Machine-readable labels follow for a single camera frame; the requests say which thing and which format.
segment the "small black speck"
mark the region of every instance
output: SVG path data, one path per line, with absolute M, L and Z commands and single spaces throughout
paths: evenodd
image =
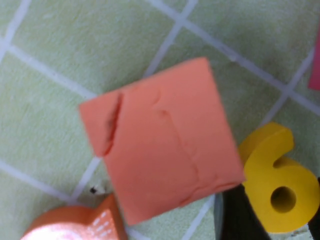
M 96 192 L 97 190 L 94 187 L 90 188 L 90 193 L 95 194 Z

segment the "orange foam piece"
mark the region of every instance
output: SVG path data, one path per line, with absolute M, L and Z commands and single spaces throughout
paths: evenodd
M 79 110 L 129 225 L 245 180 L 205 58 L 108 92 Z
M 38 217 L 21 240 L 128 240 L 115 196 L 96 208 L 66 206 Z

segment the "yellow foam number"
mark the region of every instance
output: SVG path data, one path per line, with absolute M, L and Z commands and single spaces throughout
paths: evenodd
M 239 146 L 253 210 L 265 230 L 286 233 L 307 224 L 320 204 L 320 187 L 311 171 L 284 156 L 294 147 L 290 129 L 271 122 Z

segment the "white grout line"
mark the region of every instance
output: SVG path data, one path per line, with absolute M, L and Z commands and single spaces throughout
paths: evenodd
M 151 238 L 143 236 L 140 232 L 134 230 L 131 227 L 126 227 L 125 231 L 129 236 L 135 238 L 136 240 L 151 240 Z
M 314 59 L 314 53 L 315 49 L 313 48 L 308 56 L 303 60 L 302 64 L 292 77 L 289 84 L 285 87 L 283 90 L 280 98 L 275 102 L 273 107 L 269 110 L 269 112 L 265 115 L 262 122 L 260 123 L 259 127 L 267 124 L 270 122 L 274 116 L 277 114 L 277 112 L 283 107 L 287 99 L 289 98 L 290 94 L 293 92 L 294 88 L 298 84 L 299 80 L 302 78 L 302 76 L 305 74 L 305 72 L 308 70 L 308 68 L 311 66 L 313 59 Z
M 6 52 L 8 50 L 8 47 L 10 46 L 10 43 L 15 36 L 16 31 L 18 30 L 20 24 L 24 20 L 26 14 L 28 12 L 29 6 L 31 4 L 31 1 L 32 0 L 22 0 L 20 3 L 20 6 L 18 7 L 18 9 L 16 10 L 16 12 L 13 16 L 13 19 L 8 24 L 8 27 L 5 32 L 4 40 L 2 42 L 3 45 L 0 48 L 0 63 L 2 62 Z
M 99 157 L 94 157 L 90 164 L 88 165 L 87 169 L 85 170 L 84 174 L 82 175 L 81 180 L 75 187 L 71 198 L 75 201 L 80 194 L 83 192 L 85 189 L 86 185 L 88 184 L 89 180 L 91 179 L 92 175 L 95 173 L 95 170 L 97 169 L 99 163 L 101 162 L 101 158 Z
M 173 9 L 170 9 L 165 3 L 160 0 L 146 0 L 150 4 L 152 4 L 156 9 L 161 11 L 162 13 L 166 14 L 168 17 L 178 20 L 178 13 L 175 12 Z M 271 74 L 265 72 L 261 68 L 257 67 L 253 62 L 249 61 L 245 57 L 241 56 L 239 53 L 225 45 L 224 43 L 220 42 L 219 40 L 215 39 L 203 29 L 201 29 L 196 24 L 186 20 L 184 22 L 184 27 L 197 35 L 198 37 L 202 38 L 207 44 L 216 48 L 218 51 L 226 55 L 232 62 L 237 62 L 240 66 L 246 68 L 248 71 L 252 72 L 253 74 L 257 75 L 261 79 L 265 80 L 270 85 L 274 86 L 275 88 L 282 91 L 285 88 L 285 84 L 281 81 L 275 79 Z
M 158 9 L 160 12 L 167 15 L 169 18 L 173 19 L 175 22 L 178 21 L 178 18 L 180 16 L 180 13 L 176 10 L 172 9 L 168 5 L 162 2 L 162 0 L 145 0 L 146 2 L 150 3 L 152 6 L 154 6 L 156 9 Z
M 197 227 L 200 225 L 202 219 L 205 217 L 209 209 L 214 205 L 215 195 L 209 197 L 209 199 L 203 204 L 198 215 L 191 222 L 188 230 L 185 232 L 181 240 L 189 240 L 195 233 Z
M 76 83 L 75 81 L 72 81 L 66 78 L 65 76 L 59 74 L 58 72 L 52 70 L 51 68 L 49 68 L 42 62 L 36 60 L 32 56 L 28 55 L 18 47 L 11 45 L 8 51 L 14 56 L 16 56 L 17 58 L 19 58 L 21 61 L 28 64 L 33 69 L 39 71 L 43 75 L 50 78 L 55 83 L 69 89 L 70 91 L 82 96 L 83 98 L 88 100 L 88 99 L 95 98 L 97 96 L 95 93 L 89 91 L 88 89 L 84 88 L 83 86 Z
M 145 73 L 143 74 L 143 78 L 149 77 L 155 73 L 162 59 L 165 57 L 167 51 L 169 50 L 170 46 L 174 43 L 175 38 L 177 37 L 178 33 L 183 27 L 187 17 L 193 11 L 197 3 L 198 3 L 198 0 L 188 0 L 182 13 L 180 14 L 180 16 L 176 17 L 176 22 L 173 25 L 171 31 L 163 41 L 158 52 L 155 54 L 153 60 L 151 61 L 149 67 L 146 69 Z
M 301 96 L 296 92 L 292 92 L 290 94 L 290 98 L 320 117 L 320 106 L 316 105 L 312 101 L 306 99 L 304 96 Z
M 20 172 L 19 170 L 15 169 L 14 167 L 6 164 L 1 159 L 0 159 L 0 170 L 4 171 L 8 175 L 10 175 L 16 179 L 21 180 L 22 182 L 24 182 L 26 184 L 33 186 L 36 189 L 39 189 L 39 190 L 45 192 L 48 195 L 51 195 L 55 198 L 58 198 L 64 202 L 70 201 L 70 196 L 68 196 L 67 194 L 60 192 L 60 191 L 56 190 L 55 188 L 53 188 L 52 186 L 49 186 L 43 182 L 40 182 L 40 181 L 30 177 L 29 175 L 27 175 L 23 172 Z

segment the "green tile floor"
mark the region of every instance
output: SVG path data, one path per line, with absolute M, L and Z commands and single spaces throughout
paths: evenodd
M 320 176 L 320 92 L 307 88 L 319 10 L 318 0 L 0 1 L 0 240 L 19 240 L 49 209 L 101 201 L 89 189 L 109 178 L 79 103 L 194 57 L 209 58 L 238 143 L 274 120 Z M 157 216 L 130 239 L 214 239 L 211 206 Z

